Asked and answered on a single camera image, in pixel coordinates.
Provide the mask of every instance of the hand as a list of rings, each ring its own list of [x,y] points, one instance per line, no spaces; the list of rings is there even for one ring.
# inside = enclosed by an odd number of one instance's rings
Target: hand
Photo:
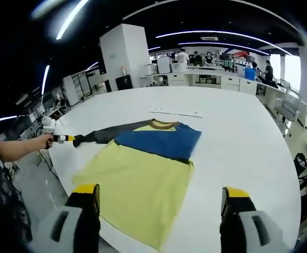
[[[54,136],[51,134],[43,134],[35,138],[35,142],[37,143],[38,149],[48,149],[53,145]]]

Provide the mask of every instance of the blue bin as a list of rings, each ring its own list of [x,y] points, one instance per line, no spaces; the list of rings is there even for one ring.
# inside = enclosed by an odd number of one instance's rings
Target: blue bin
[[[254,81],[254,79],[255,79],[255,69],[246,68],[245,78]]]

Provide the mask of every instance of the yellow t-shirt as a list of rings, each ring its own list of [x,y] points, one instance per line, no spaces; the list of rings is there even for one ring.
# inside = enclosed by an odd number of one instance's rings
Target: yellow t-shirt
[[[134,131],[176,131],[145,126]],[[193,164],[110,141],[73,177],[76,186],[100,185],[101,216],[136,240],[159,249],[183,202]]]

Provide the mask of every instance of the black sleeve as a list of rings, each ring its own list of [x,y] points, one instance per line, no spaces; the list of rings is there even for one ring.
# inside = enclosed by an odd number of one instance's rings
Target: black sleeve
[[[74,147],[78,147],[82,142],[96,142],[99,144],[108,144],[109,141],[114,139],[121,131],[131,131],[136,128],[148,125],[152,120],[145,120],[130,124],[116,125],[109,128],[93,131],[86,136],[76,135],[73,140]]]

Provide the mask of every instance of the office chair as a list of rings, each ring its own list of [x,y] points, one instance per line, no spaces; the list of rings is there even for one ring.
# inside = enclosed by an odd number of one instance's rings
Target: office chair
[[[292,90],[290,87],[287,87],[285,94],[282,98],[276,99],[275,110],[277,113],[281,114],[282,124],[278,124],[280,130],[282,127],[287,129],[285,120],[294,122],[298,119],[299,116],[299,106],[301,103],[301,95],[296,91]]]

